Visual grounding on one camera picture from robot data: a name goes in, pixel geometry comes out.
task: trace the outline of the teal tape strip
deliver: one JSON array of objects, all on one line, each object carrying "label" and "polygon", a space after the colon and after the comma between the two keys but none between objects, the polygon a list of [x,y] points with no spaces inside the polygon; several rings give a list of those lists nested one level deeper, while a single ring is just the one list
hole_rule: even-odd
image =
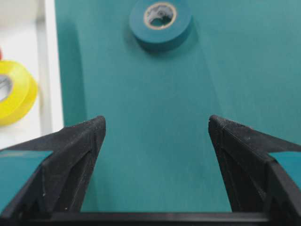
[{"label": "teal tape strip", "polygon": [[[159,2],[172,5],[176,10],[174,22],[162,30],[148,27],[144,21],[146,10]],[[139,0],[132,9],[129,24],[142,47],[151,51],[167,51],[181,45],[191,30],[191,10],[185,0]]]},{"label": "teal tape strip", "polygon": [[52,151],[0,152],[0,213]]},{"label": "teal tape strip", "polygon": [[301,189],[301,153],[300,152],[276,152],[269,153],[285,169]]}]

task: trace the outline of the electrical tape roll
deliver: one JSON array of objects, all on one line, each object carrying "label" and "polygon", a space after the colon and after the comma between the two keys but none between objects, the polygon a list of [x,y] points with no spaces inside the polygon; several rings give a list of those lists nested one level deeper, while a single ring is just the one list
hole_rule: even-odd
[{"label": "electrical tape roll", "polygon": [[37,93],[37,83],[25,67],[14,61],[0,61],[0,126],[23,118]]},{"label": "electrical tape roll", "polygon": [[[155,19],[170,18],[155,26]],[[167,51],[180,46],[190,33],[192,15],[185,0],[139,0],[130,14],[129,25],[140,45],[150,51]]]}]

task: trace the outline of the yellow tape roll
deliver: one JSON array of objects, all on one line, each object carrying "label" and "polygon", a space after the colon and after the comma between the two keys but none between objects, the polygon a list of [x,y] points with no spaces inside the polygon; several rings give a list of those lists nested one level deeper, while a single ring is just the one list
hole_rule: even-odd
[{"label": "yellow tape roll", "polygon": [[37,93],[37,83],[25,67],[14,61],[0,61],[0,126],[24,117]]}]

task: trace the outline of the tape roll center hole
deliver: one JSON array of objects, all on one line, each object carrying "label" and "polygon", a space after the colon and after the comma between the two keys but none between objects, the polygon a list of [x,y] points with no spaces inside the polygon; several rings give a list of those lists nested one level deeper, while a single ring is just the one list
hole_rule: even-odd
[{"label": "tape roll center hole", "polygon": [[0,74],[0,102],[8,98],[12,89],[12,80],[7,75]]},{"label": "tape roll center hole", "polygon": [[169,27],[175,20],[176,10],[168,3],[156,3],[145,11],[144,22],[154,30]]}]

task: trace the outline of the teal surface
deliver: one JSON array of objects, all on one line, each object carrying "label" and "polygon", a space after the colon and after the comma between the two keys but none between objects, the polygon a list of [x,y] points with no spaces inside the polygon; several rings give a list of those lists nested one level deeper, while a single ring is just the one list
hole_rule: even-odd
[{"label": "teal surface", "polygon": [[0,213],[52,151],[0,152]]},{"label": "teal surface", "polygon": [[301,189],[301,153],[300,152],[277,152],[269,153],[285,169],[287,174],[293,179]]},{"label": "teal surface", "polygon": [[300,142],[301,1],[189,0],[189,37],[160,54],[130,32],[135,2],[56,1],[65,122],[107,120],[82,211],[230,211],[208,118]]}]

